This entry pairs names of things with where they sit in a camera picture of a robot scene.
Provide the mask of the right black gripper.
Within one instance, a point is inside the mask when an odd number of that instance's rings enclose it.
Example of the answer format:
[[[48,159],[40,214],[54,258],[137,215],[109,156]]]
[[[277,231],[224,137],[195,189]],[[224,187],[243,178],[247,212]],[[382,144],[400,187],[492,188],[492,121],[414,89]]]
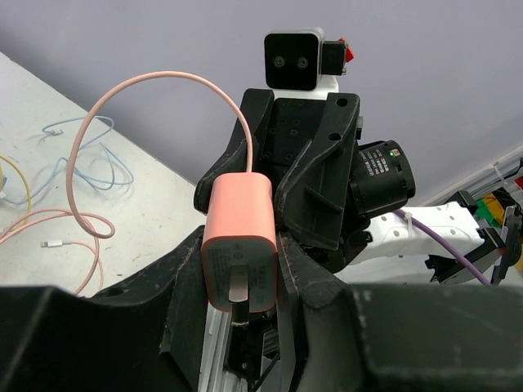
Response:
[[[275,191],[278,229],[305,246],[338,249],[360,97],[330,92],[323,100],[278,98],[249,88],[240,108],[253,137],[253,171],[268,177]],[[244,172],[246,157],[246,141],[231,138],[195,187],[198,212],[208,213],[215,179]]]

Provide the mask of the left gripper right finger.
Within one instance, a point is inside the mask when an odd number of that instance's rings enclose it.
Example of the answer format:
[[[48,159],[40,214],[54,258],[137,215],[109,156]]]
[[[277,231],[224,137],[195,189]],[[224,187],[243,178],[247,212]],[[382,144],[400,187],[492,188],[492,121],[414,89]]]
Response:
[[[521,390],[519,287],[347,284],[277,246],[282,390]]]

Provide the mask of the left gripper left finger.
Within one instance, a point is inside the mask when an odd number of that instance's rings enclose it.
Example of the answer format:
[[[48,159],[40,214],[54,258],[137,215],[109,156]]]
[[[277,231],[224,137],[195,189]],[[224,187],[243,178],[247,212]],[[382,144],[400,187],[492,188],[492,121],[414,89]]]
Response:
[[[1,290],[4,391],[195,391],[208,310],[195,229],[91,298]]]

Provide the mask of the pink charger plug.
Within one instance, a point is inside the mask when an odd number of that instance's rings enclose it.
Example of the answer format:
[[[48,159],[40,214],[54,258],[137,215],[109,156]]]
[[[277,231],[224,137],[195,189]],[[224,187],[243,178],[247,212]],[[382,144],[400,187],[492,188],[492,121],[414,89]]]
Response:
[[[277,245],[270,180],[256,172],[214,181],[201,256],[209,303],[235,327],[270,310],[277,297]]]

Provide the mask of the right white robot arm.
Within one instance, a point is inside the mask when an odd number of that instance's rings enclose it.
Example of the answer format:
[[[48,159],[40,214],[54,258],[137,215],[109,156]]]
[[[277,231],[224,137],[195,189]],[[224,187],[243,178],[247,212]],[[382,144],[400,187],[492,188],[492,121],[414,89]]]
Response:
[[[412,169],[392,140],[360,144],[360,98],[249,89],[241,109],[253,134],[253,168],[273,186],[279,263],[287,283],[349,281],[366,261],[420,256],[442,284],[497,285],[521,254],[522,214],[503,229],[478,219],[458,191],[435,207],[409,207]]]

